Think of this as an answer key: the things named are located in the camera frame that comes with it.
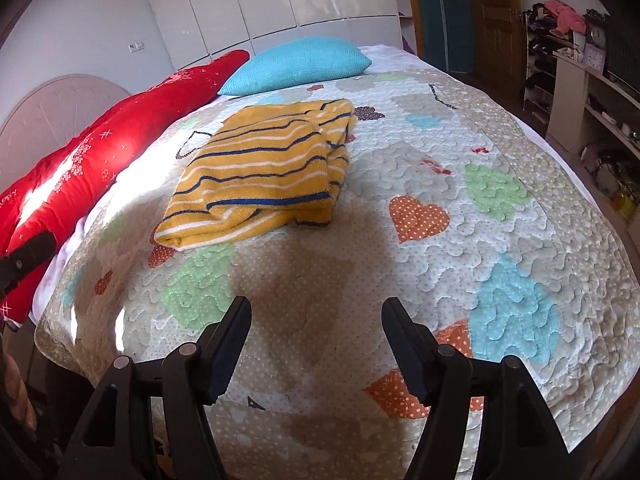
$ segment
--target blue pillow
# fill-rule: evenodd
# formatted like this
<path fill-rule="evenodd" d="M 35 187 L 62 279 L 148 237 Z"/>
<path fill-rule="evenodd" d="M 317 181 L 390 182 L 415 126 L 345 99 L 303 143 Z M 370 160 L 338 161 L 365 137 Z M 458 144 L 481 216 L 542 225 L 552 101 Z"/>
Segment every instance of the blue pillow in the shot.
<path fill-rule="evenodd" d="M 336 38 L 303 38 L 252 57 L 220 95 L 245 96 L 362 74 L 371 65 L 357 47 Z"/>

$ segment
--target wall outlet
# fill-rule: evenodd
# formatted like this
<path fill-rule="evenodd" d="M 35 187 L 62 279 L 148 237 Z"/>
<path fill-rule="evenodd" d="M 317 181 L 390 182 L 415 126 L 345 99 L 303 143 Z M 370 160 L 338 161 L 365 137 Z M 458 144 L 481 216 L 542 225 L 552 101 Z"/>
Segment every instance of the wall outlet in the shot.
<path fill-rule="evenodd" d="M 142 41 L 137 41 L 136 43 L 132 43 L 129 45 L 129 52 L 137 52 L 142 50 L 145 47 L 145 44 Z"/>

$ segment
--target white bed sheet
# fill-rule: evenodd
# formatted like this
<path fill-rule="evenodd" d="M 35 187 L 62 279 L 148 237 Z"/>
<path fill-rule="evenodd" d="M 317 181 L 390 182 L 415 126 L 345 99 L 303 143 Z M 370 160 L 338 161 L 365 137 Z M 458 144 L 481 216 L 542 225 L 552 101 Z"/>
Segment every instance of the white bed sheet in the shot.
<path fill-rule="evenodd" d="M 432 70 L 437 70 L 435 67 L 423 62 L 417 56 L 414 56 L 413 54 L 409 54 L 404 50 L 400 50 L 392 46 L 363 46 L 360 48 L 360 50 L 372 61 L 371 66 L 367 68 L 365 73 L 391 72 L 393 70 L 408 70 L 412 68 L 430 68 Z M 232 97 L 230 96 L 220 96 L 218 99 L 213 101 L 212 104 L 219 104 L 231 98 Z M 598 205 L 596 204 L 596 201 L 593 199 L 593 196 L 591 196 L 582 181 L 571 170 L 571 168 L 562 159 L 562 157 L 560 157 L 560 155 L 558 155 L 558 153 L 545 141 L 545 139 L 540 137 L 530 126 L 525 124 L 519 118 L 515 116 L 513 116 L 513 118 L 518 123 L 527 138 L 537 146 L 539 146 L 544 152 L 553 157 L 554 160 L 556 160 L 558 164 L 560 164 L 560 166 L 565 170 L 581 195 L 583 195 L 597 210 L 600 210 L 598 208 Z M 66 264 L 82 243 L 84 236 L 93 225 L 95 219 L 100 214 L 103 207 L 111 201 L 114 193 L 117 192 L 117 182 L 121 178 L 126 179 L 127 173 L 131 171 L 138 171 L 136 169 L 137 163 L 137 160 L 134 161 L 126 170 L 124 170 L 116 179 L 116 184 L 114 184 L 114 186 L 111 186 L 110 190 L 108 190 L 108 192 L 105 193 L 105 195 L 98 201 L 92 211 L 87 216 L 78 221 L 74 234 L 63 244 L 60 252 L 53 258 L 53 260 L 49 264 L 49 267 L 47 268 L 47 271 L 36 290 L 33 298 L 33 306 L 29 314 L 30 319 L 35 324 L 39 323 L 40 318 L 44 313 L 44 309 L 47 307 L 47 304 L 49 303 L 49 300 L 53 295 L 53 291 L 55 290 L 56 285 L 58 284 L 58 281 L 62 276 L 62 272 L 64 271 Z"/>

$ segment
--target quilted bedspread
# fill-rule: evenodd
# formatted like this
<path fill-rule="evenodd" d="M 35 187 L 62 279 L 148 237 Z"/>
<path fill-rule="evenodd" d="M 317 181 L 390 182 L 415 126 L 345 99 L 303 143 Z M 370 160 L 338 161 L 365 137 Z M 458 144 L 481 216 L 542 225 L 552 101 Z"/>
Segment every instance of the quilted bedspread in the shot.
<path fill-rule="evenodd" d="M 155 244 L 182 170 L 225 118 L 336 98 L 359 120 L 329 227 L 180 253 Z M 402 478 L 428 411 L 383 334 L 389 296 L 468 356 L 520 356 L 570 449 L 640 364 L 638 283 L 609 223 L 502 108 L 436 70 L 213 103 L 134 165 L 66 267 L 36 342 L 97 383 L 121 351 L 162 357 L 248 297 L 238 367 L 206 410 L 238 478 Z M 473 399 L 460 478 L 481 410 Z"/>

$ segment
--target pink clothing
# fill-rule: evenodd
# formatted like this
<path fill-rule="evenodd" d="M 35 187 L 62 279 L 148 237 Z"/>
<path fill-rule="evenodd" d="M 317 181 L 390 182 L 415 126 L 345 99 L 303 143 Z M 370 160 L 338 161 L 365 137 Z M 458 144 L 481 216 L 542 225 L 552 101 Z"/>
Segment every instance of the pink clothing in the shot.
<path fill-rule="evenodd" d="M 558 28 L 552 30 L 552 34 L 564 36 L 570 30 L 580 32 L 580 34 L 587 32 L 587 23 L 584 18 L 566 3 L 560 0 L 549 0 L 545 2 L 545 7 L 558 18 Z"/>

